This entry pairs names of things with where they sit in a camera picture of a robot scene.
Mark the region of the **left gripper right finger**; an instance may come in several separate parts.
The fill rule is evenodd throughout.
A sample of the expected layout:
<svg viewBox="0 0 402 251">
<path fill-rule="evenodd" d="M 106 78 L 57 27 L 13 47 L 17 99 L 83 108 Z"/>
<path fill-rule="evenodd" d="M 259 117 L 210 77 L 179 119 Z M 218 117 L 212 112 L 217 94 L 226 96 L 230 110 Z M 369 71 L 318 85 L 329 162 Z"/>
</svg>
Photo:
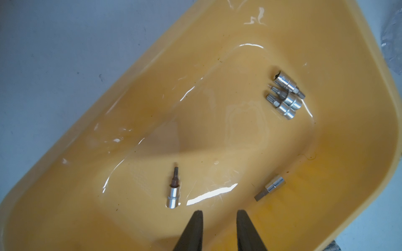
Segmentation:
<svg viewBox="0 0 402 251">
<path fill-rule="evenodd" d="M 236 218 L 238 251 L 268 251 L 245 210 Z"/>
</svg>

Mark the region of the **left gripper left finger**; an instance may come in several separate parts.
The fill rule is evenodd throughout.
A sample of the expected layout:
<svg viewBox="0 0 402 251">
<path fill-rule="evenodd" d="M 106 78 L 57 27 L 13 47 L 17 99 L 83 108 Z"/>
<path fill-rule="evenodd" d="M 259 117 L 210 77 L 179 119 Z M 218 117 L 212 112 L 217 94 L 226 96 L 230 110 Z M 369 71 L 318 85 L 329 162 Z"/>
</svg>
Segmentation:
<svg viewBox="0 0 402 251">
<path fill-rule="evenodd" d="M 174 251 L 201 251 L 203 246 L 203 213 L 197 210 L 193 213 L 186 228 L 180 236 Z"/>
</svg>

